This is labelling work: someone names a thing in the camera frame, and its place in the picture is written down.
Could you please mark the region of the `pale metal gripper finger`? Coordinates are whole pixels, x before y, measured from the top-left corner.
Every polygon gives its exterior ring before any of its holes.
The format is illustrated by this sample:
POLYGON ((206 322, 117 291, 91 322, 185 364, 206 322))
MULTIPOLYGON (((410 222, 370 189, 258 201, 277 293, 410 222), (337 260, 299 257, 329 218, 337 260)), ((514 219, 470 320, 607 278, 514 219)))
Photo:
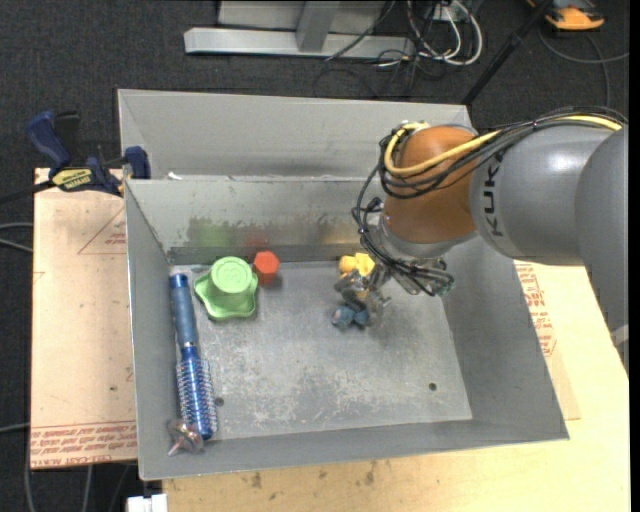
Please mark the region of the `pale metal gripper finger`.
POLYGON ((334 316, 344 316, 347 311, 352 310, 351 279, 340 278, 334 285, 334 290, 340 296, 339 306, 334 312, 334 316))
POLYGON ((382 317, 391 298, 375 292, 367 294, 359 302, 360 311, 357 313, 357 324, 361 327, 372 327, 382 322, 382 317))

